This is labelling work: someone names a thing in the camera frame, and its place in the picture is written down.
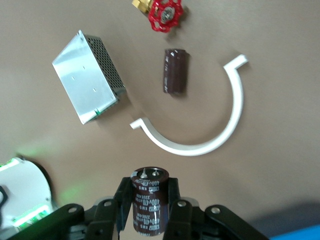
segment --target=metal enclosure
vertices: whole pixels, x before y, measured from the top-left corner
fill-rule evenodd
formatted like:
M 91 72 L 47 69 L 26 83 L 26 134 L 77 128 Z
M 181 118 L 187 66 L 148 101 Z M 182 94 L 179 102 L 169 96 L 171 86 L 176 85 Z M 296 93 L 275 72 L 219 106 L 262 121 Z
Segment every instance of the metal enclosure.
M 52 65 L 82 124 L 116 104 L 126 91 L 102 40 L 81 30 Z

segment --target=white semicircular bracket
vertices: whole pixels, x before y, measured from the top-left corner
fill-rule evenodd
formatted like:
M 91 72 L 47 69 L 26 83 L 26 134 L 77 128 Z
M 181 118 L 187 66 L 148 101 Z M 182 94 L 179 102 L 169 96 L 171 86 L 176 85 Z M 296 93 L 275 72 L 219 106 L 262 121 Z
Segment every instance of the white semicircular bracket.
M 145 134 L 156 145 L 172 154 L 191 157 L 200 156 L 212 152 L 228 140 L 239 122 L 244 105 L 244 91 L 237 69 L 247 62 L 247 57 L 241 54 L 223 67 L 231 83 L 233 107 L 229 122 L 227 123 L 225 129 L 215 138 L 201 144 L 184 145 L 170 141 L 169 139 L 162 136 L 151 124 L 150 120 L 146 117 L 135 120 L 130 124 L 130 126 L 133 129 L 142 128 Z

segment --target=electrolytic capacitor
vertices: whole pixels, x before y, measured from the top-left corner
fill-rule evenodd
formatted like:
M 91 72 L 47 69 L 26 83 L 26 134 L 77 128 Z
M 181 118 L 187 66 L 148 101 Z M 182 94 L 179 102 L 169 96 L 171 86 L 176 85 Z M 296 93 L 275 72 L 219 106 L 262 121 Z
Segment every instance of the electrolytic capacitor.
M 163 91 L 181 94 L 187 85 L 188 54 L 183 49 L 166 49 L 163 69 Z
M 134 229 L 150 237 L 163 233 L 169 219 L 169 173 L 159 167 L 144 167 L 132 173 L 131 181 Z

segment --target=gate valve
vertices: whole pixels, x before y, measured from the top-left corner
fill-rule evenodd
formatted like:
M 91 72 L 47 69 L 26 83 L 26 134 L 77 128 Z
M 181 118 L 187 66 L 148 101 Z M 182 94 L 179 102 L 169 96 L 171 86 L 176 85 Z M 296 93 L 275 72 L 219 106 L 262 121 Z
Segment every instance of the gate valve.
M 154 31 L 167 33 L 178 25 L 183 13 L 181 0 L 153 0 L 148 18 Z

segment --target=white label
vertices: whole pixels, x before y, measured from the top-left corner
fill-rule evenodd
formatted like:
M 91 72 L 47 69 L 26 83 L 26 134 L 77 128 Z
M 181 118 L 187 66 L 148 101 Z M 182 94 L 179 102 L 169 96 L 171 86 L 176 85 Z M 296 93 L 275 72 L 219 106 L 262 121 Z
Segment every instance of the white label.
M 154 231 L 160 229 L 159 224 L 149 226 L 149 231 Z
M 149 206 L 149 205 L 155 206 L 155 205 L 159 205 L 160 203 L 160 200 L 158 198 L 148 200 L 148 199 L 139 199 L 136 197 L 135 201 L 138 203 L 142 203 L 143 206 Z
M 150 219 L 150 215 L 145 215 L 141 213 L 137 213 L 136 216 L 143 219 Z
M 147 199 L 149 200 L 150 199 L 150 196 L 149 195 L 140 195 L 140 194 L 137 194 L 135 195 L 136 196 L 136 199 L 139 198 L 139 199 Z
M 140 231 L 138 231 L 138 233 L 141 234 L 142 236 L 150 237 L 150 233 L 144 233 Z
M 158 186 L 150 186 L 149 187 L 149 192 L 154 193 L 159 191 L 159 187 Z
M 160 210 L 160 205 L 158 206 L 150 206 L 149 207 L 149 212 L 156 212 Z
M 132 174 L 131 174 L 131 178 L 137 176 L 138 172 L 137 171 L 134 171 Z
M 158 223 L 160 223 L 160 219 L 159 218 L 157 218 L 157 219 L 144 219 L 143 220 L 143 224 L 145 224 L 145 225 L 150 225 L 150 224 L 152 224 L 152 225 L 155 225 L 155 224 L 158 224 Z
M 149 179 L 136 179 L 135 182 L 137 184 L 141 184 L 144 187 L 148 187 L 148 186 L 156 187 L 160 185 L 159 181 L 150 181 Z

